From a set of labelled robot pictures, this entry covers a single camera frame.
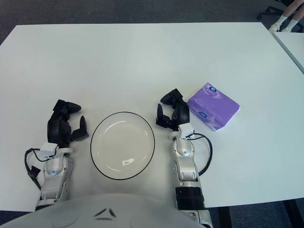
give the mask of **black rim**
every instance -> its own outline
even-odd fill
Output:
[[[110,116],[115,115],[115,114],[118,114],[118,113],[131,113],[131,114],[137,115],[137,116],[139,116],[140,118],[142,118],[142,119],[148,124],[148,126],[150,127],[150,129],[151,129],[151,131],[152,131],[152,135],[153,135],[153,142],[154,142],[154,143],[153,143],[153,153],[152,153],[152,156],[151,156],[150,160],[148,161],[147,165],[146,165],[140,172],[138,172],[137,174],[135,174],[134,176],[131,176],[131,177],[125,178],[125,179],[115,179],[115,178],[112,178],[112,177],[109,177],[109,176],[105,175],[103,172],[101,172],[101,171],[99,170],[99,168],[98,168],[97,165],[95,164],[94,159],[93,159],[93,156],[92,156],[92,141],[93,141],[93,137],[94,137],[94,134],[95,134],[97,128],[99,127],[99,125],[100,125],[104,120],[106,120],[106,119],[109,118]],[[155,137],[154,137],[154,132],[153,132],[153,130],[152,130],[150,124],[148,123],[148,121],[146,121],[142,116],[140,116],[140,115],[138,115],[138,114],[136,114],[136,113],[132,113],[132,112],[117,112],[117,113],[113,113],[113,114],[107,116],[105,119],[103,119],[103,120],[99,123],[99,125],[97,125],[97,127],[95,128],[95,130],[94,130],[94,132],[93,132],[93,135],[92,135],[92,138],[91,138],[91,143],[90,143],[91,158],[92,158],[93,164],[94,164],[94,166],[97,168],[97,170],[98,170],[102,175],[104,175],[105,177],[110,178],[110,179],[112,179],[112,180],[118,180],[118,181],[123,181],[123,180],[127,180],[127,179],[130,179],[130,178],[133,178],[133,177],[137,176],[138,174],[140,174],[142,171],[144,171],[144,169],[150,164],[150,162],[151,162],[151,160],[152,160],[152,157],[153,157],[153,155],[154,155],[154,150],[155,150]]]

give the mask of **silver metal arm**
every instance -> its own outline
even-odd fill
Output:
[[[194,132],[192,126],[180,125],[178,132],[172,132],[173,178],[178,210],[205,227],[212,228],[210,213],[205,209],[198,169],[194,163],[195,149],[187,135]]]
[[[69,179],[73,169],[70,154],[73,153],[73,150],[71,148],[56,149],[56,147],[57,144],[47,142],[40,150],[50,160],[45,163],[43,168],[44,183],[36,205],[37,209],[67,200],[69,196]]]

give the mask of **logo on tissue pack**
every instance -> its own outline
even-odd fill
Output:
[[[211,90],[212,92],[216,92],[217,91],[217,89],[214,88],[214,87],[212,87],[212,86],[209,87],[209,90]]]
[[[200,114],[201,116],[204,116],[205,118],[207,118],[207,115],[206,115],[206,114],[204,114],[204,113],[202,113],[202,112],[199,112],[199,114]]]

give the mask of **shoe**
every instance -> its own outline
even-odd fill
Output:
[[[270,27],[270,29],[268,29],[268,31],[269,32],[277,32],[277,31],[279,31],[280,30],[280,24],[278,24],[278,23],[275,23],[275,24],[273,24],[271,27]]]
[[[289,27],[286,27],[285,29],[283,29],[281,32],[291,32],[291,29]]]

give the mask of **person's leg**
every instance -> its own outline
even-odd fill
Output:
[[[296,14],[294,15],[293,19],[290,21],[290,23],[287,25],[285,29],[282,30],[282,32],[291,32],[291,29],[304,17],[304,5],[298,9]]]
[[[293,12],[296,11],[299,6],[301,6],[304,3],[304,0],[294,0],[293,3],[291,3],[284,11],[283,16],[284,17],[289,17],[290,15],[293,14]]]
[[[291,3],[284,11],[284,13],[282,14],[282,16],[279,18],[279,20],[273,24],[269,31],[270,32],[276,32],[280,30],[280,26],[281,24],[290,16],[293,14],[293,12],[296,11],[296,9],[304,3],[304,0],[294,0],[293,3]]]

